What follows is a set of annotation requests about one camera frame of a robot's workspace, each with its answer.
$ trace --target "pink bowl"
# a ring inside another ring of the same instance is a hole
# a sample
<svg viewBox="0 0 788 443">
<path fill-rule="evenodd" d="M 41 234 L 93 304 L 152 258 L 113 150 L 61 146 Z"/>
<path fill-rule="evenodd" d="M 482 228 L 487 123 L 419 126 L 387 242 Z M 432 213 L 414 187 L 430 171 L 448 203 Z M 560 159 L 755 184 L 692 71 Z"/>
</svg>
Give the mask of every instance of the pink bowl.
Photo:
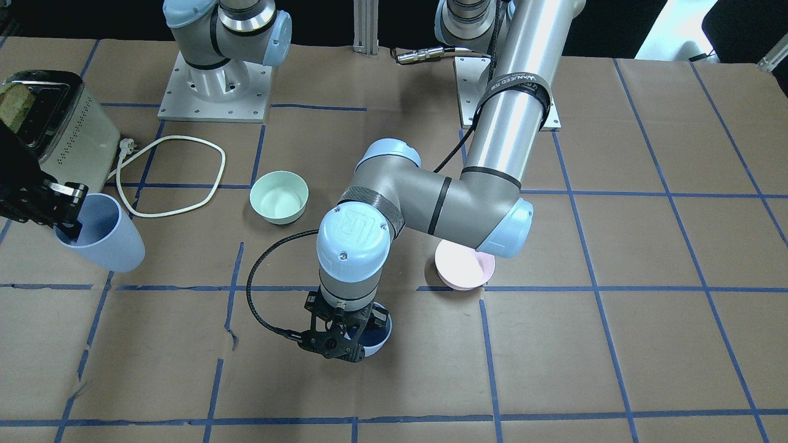
<svg viewBox="0 0 788 443">
<path fill-rule="evenodd" d="M 440 279 L 452 289 L 468 291 L 487 283 L 495 271 L 495 256 L 441 240 L 435 249 Z"/>
</svg>

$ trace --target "metal cylinder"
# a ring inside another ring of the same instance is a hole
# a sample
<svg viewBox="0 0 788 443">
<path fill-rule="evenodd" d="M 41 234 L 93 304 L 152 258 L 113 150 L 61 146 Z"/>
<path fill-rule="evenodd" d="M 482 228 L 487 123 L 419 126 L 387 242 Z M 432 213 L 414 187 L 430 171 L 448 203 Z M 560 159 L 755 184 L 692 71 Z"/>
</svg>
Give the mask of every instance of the metal cylinder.
<svg viewBox="0 0 788 443">
<path fill-rule="evenodd" d="M 219 21 L 232 32 L 255 32 L 276 16 L 274 0 L 222 0 Z"/>
<path fill-rule="evenodd" d="M 495 21 L 495 1 L 446 0 L 440 12 L 443 26 L 458 39 L 477 39 L 484 35 Z"/>
<path fill-rule="evenodd" d="M 518 4 L 493 76 L 534 73 L 552 84 L 572 19 L 585 0 Z M 520 91 L 494 95 L 484 106 L 465 166 L 498 170 L 522 182 L 544 109 Z"/>
<path fill-rule="evenodd" d="M 219 3 L 222 9 L 244 10 L 257 5 L 260 0 L 221 0 Z"/>
</svg>

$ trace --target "black cable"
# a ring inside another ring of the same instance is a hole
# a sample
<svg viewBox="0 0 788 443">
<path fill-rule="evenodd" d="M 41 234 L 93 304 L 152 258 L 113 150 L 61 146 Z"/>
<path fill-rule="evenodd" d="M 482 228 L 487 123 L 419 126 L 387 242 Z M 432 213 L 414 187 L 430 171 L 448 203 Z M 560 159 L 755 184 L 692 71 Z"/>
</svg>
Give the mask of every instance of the black cable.
<svg viewBox="0 0 788 443">
<path fill-rule="evenodd" d="M 434 173 L 439 173 L 440 170 L 443 169 L 444 166 L 446 166 L 447 163 L 449 163 L 449 160 L 451 160 L 452 157 L 454 157 L 455 154 L 457 154 L 457 151 L 462 149 L 462 147 L 465 144 L 465 142 L 468 141 L 468 137 L 470 137 L 470 134 L 473 131 L 476 130 L 476 124 L 478 122 L 478 117 L 479 117 L 480 114 L 481 114 L 480 112 L 477 112 L 474 115 L 474 121 L 473 121 L 473 123 L 470 124 L 470 127 L 468 128 L 468 131 L 465 132 L 465 135 L 463 136 L 463 138 L 459 139 L 459 143 L 457 143 L 457 146 L 455 146 L 454 149 L 452 149 L 452 152 L 449 152 L 448 155 L 446 156 L 446 158 L 444 158 L 443 162 L 440 162 L 440 165 L 438 165 L 438 167 L 433 170 Z"/>
<path fill-rule="evenodd" d="M 489 83 L 493 79 L 493 72 L 495 71 L 495 67 L 498 63 L 498 57 L 496 54 L 496 49 L 498 47 L 498 34 L 500 34 L 500 27 L 504 23 L 504 14 L 506 13 L 505 8 L 501 8 L 503 5 L 504 0 L 498 0 L 495 4 L 495 25 L 492 30 L 492 37 L 490 38 L 490 44 L 487 46 L 487 54 L 490 54 L 490 70 L 487 74 L 487 82 Z"/>
<path fill-rule="evenodd" d="M 265 326 L 265 328 L 268 329 L 269 331 L 277 333 L 277 334 L 281 335 L 282 337 L 287 338 L 289 340 L 293 340 L 293 341 L 301 341 L 301 333 L 300 332 L 294 331 L 294 330 L 291 330 L 291 329 L 282 329 L 282 328 L 277 328 L 276 326 L 271 326 L 268 322 L 263 320 L 262 316 L 257 312 L 257 309 L 255 308 L 255 303 L 251 299 L 251 281 L 252 281 L 253 278 L 255 278 L 255 272 L 257 272 L 257 268 L 260 267 L 260 263 L 262 263 L 262 261 L 265 260 L 266 257 L 271 252 L 273 252 L 276 248 L 280 247 L 281 245 L 283 245 L 283 244 L 285 244 L 285 243 L 287 243 L 289 241 L 296 240 L 296 239 L 299 239 L 299 238 L 305 237 L 305 236 L 313 236 L 316 233 L 318 233 L 318 230 L 317 229 L 312 229 L 310 231 L 304 231 L 302 233 L 297 233 L 297 234 L 293 234 L 291 236 L 286 236 L 282 240 L 279 240 L 278 242 L 272 244 L 270 248 L 268 248 L 265 252 L 262 253 L 262 255 L 260 255 L 260 257 L 257 259 L 255 264 L 251 267 L 251 270 L 249 271 L 249 278 L 247 279 L 247 303 L 249 303 L 249 309 L 251 310 L 252 315 L 254 315 L 254 317 L 257 319 L 257 321 L 261 325 Z"/>
</svg>

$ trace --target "light blue cup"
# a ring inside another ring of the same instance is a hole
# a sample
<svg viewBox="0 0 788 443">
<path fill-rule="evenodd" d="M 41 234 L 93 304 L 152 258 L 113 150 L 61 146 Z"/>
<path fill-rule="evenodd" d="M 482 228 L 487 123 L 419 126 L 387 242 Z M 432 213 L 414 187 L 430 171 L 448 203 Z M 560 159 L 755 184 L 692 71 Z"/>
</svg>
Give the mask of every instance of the light blue cup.
<svg viewBox="0 0 788 443">
<path fill-rule="evenodd" d="M 104 269 L 115 272 L 133 270 L 145 258 L 145 245 L 137 228 L 121 205 L 107 194 L 88 194 L 76 218 L 82 223 L 80 236 L 71 241 L 60 229 L 58 241 Z"/>
</svg>

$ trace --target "ur logo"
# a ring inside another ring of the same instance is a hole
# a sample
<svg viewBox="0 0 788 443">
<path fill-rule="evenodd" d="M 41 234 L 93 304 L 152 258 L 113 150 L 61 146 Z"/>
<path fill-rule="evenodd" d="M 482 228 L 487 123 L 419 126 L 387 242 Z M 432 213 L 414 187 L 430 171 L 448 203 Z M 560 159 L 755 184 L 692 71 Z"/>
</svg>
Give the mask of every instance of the ur logo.
<svg viewBox="0 0 788 443">
<path fill-rule="evenodd" d="M 375 219 L 352 209 L 343 211 L 340 231 L 347 241 L 365 244 L 376 225 Z"/>
</svg>

